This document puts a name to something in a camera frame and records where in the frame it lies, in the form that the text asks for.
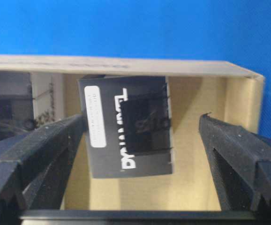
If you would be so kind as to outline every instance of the white label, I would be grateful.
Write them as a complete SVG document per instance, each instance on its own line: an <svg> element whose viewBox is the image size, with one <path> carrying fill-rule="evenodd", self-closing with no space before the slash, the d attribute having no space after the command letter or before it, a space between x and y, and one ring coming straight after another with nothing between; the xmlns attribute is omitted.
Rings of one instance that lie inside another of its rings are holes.
<svg viewBox="0 0 271 225"><path fill-rule="evenodd" d="M93 148L104 148L106 146L106 137L100 89L98 86L86 86L84 88L84 95L90 132L90 144Z"/></svg>

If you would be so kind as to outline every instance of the black product packaging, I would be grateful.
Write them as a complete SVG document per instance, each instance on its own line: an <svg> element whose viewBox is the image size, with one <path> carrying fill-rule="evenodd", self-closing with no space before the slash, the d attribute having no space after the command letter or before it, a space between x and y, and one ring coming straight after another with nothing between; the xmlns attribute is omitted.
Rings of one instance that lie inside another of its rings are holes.
<svg viewBox="0 0 271 225"><path fill-rule="evenodd" d="M78 84L93 178L173 172L166 77L85 76Z"/></svg>
<svg viewBox="0 0 271 225"><path fill-rule="evenodd" d="M29 73L0 72L0 141L36 128Z"/></svg>

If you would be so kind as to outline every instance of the small black item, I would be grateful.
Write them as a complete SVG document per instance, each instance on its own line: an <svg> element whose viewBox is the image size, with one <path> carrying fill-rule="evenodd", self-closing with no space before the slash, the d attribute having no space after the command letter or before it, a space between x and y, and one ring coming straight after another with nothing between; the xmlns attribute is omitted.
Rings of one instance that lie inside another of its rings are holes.
<svg viewBox="0 0 271 225"><path fill-rule="evenodd" d="M155 154L170 151L168 97L163 92L131 96L122 101L126 149L129 154Z"/></svg>
<svg viewBox="0 0 271 225"><path fill-rule="evenodd" d="M0 71L0 141L35 129L29 73Z"/></svg>

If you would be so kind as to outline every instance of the box flap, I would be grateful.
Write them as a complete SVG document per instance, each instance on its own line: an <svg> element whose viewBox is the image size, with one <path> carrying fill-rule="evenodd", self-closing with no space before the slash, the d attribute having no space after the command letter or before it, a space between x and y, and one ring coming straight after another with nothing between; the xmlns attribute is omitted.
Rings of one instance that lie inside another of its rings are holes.
<svg viewBox="0 0 271 225"><path fill-rule="evenodd" d="M144 60L80 56L0 55L0 70L70 74L228 76L256 79L262 77L226 61Z"/></svg>

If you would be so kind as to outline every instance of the blue backdrop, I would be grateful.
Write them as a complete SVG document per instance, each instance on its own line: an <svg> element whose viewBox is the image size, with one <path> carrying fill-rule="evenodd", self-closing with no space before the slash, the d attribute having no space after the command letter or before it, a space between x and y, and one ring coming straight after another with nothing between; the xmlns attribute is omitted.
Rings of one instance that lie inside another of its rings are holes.
<svg viewBox="0 0 271 225"><path fill-rule="evenodd" d="M271 0L0 0L0 54L227 60L266 77L271 137Z"/></svg>

